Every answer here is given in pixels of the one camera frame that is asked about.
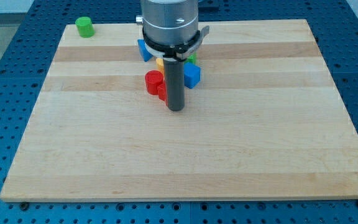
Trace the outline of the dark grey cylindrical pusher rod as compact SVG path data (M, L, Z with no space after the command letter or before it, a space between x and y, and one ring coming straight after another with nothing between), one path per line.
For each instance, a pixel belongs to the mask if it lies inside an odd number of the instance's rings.
M163 59L166 84L166 101L171 111L181 111L185 107L184 63Z

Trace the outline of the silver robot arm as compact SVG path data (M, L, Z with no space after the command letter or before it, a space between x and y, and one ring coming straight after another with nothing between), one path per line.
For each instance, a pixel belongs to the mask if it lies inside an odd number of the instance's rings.
M140 0L142 35L151 54L163 59L167 106L185 106L184 61L201 40L198 1Z

